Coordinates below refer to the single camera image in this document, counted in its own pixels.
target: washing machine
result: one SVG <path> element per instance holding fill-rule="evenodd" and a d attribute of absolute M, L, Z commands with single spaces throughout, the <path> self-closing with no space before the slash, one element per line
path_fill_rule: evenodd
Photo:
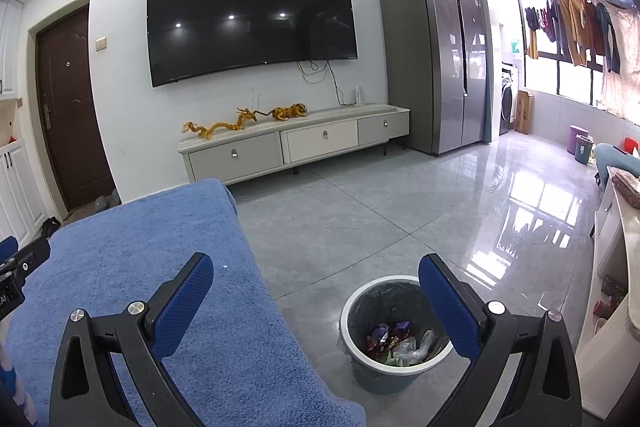
<path fill-rule="evenodd" d="M 502 63 L 502 97 L 500 100 L 500 134 L 511 129 L 511 109 L 513 108 L 514 81 L 518 78 L 517 68 L 512 64 Z"/>

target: black tv screen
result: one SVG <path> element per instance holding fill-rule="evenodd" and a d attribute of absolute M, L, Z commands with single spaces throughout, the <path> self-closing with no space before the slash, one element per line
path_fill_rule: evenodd
<path fill-rule="evenodd" d="M 151 79 L 357 58 L 351 0 L 147 0 Z"/>

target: brown door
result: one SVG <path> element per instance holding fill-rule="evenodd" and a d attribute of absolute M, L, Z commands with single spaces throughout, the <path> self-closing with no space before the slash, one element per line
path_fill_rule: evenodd
<path fill-rule="evenodd" d="M 37 37 L 38 104 L 53 172 L 69 210 L 114 188 L 91 92 L 89 7 Z"/>

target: blue mat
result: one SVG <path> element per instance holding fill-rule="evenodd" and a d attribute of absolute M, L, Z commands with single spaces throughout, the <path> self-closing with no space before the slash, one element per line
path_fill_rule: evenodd
<path fill-rule="evenodd" d="M 48 425 L 69 313 L 82 307 L 93 316 L 113 314 L 147 300 L 195 251 L 212 258 L 213 286 L 177 351 L 163 362 L 201 420 L 216 427 L 365 425 L 362 407 L 329 392 L 287 329 L 220 182 L 112 208 L 59 230 L 50 243 L 51 257 L 29 277 L 7 339 L 39 425 Z M 122 375 L 122 360 L 116 362 Z M 130 378 L 121 380 L 127 396 L 137 396 Z M 150 425 L 137 400 L 131 401 L 138 420 Z"/>

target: refrigerator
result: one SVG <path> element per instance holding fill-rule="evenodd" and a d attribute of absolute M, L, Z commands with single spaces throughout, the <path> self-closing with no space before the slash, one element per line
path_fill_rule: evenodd
<path fill-rule="evenodd" d="M 439 155 L 478 142 L 486 111 L 480 0 L 380 0 L 388 102 L 411 110 L 405 144 Z"/>

